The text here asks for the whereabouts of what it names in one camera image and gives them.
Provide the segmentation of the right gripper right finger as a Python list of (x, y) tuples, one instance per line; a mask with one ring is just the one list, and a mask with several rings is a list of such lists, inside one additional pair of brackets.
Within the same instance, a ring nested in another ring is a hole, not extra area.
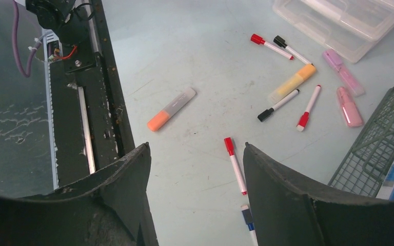
[(394, 245), (394, 201), (332, 188), (248, 143), (243, 165), (259, 245)]

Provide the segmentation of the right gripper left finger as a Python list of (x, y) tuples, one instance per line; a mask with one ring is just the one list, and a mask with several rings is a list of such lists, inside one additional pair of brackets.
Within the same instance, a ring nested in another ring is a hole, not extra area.
[(0, 196), (0, 245), (158, 245), (149, 143), (47, 195)]

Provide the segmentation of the white plastic drawer organizer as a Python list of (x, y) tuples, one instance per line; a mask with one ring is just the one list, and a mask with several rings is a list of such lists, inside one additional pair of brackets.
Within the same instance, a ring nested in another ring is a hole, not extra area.
[(394, 1), (274, 1), (272, 9), (351, 63), (357, 63), (394, 27)]

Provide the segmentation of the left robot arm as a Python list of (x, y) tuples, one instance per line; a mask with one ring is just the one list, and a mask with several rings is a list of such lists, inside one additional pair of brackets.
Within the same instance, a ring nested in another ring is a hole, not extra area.
[(90, 3), (66, 0), (26, 1), (26, 9), (35, 14), (40, 26), (54, 32), (64, 45), (78, 45), (89, 38), (89, 21), (94, 17)]

